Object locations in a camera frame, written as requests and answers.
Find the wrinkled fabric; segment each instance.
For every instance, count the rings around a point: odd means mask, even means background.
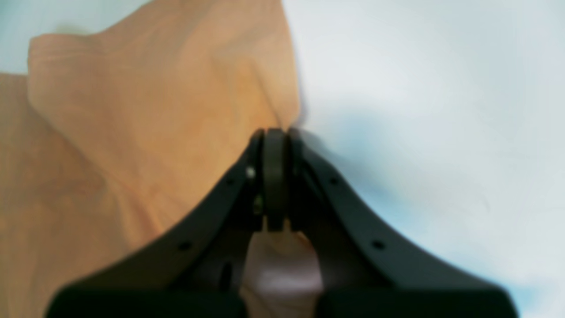
[[[0,75],[2,317],[41,317],[60,287],[163,234],[257,128],[299,113],[278,0],[155,0],[91,36],[33,38],[28,62]]]

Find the white surface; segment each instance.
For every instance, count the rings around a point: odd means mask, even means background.
[[[91,33],[147,0],[0,0],[0,71],[28,41]],[[379,215],[565,317],[565,3],[284,0],[300,126]]]

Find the orange fabric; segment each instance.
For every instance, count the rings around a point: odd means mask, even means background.
[[[41,317],[209,192],[299,102],[279,0],[154,0],[0,75],[0,316]]]

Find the black clamp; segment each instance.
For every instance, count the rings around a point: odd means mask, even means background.
[[[516,317],[502,288],[388,226],[294,129],[257,131],[184,220],[67,286],[47,316],[245,317],[238,291],[249,240],[265,216],[269,231],[288,218],[316,250],[324,285],[316,317]]]

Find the light blue background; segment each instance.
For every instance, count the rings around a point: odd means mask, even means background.
[[[146,0],[0,0],[0,71],[29,39]],[[565,317],[565,5],[284,0],[307,140],[405,236]]]

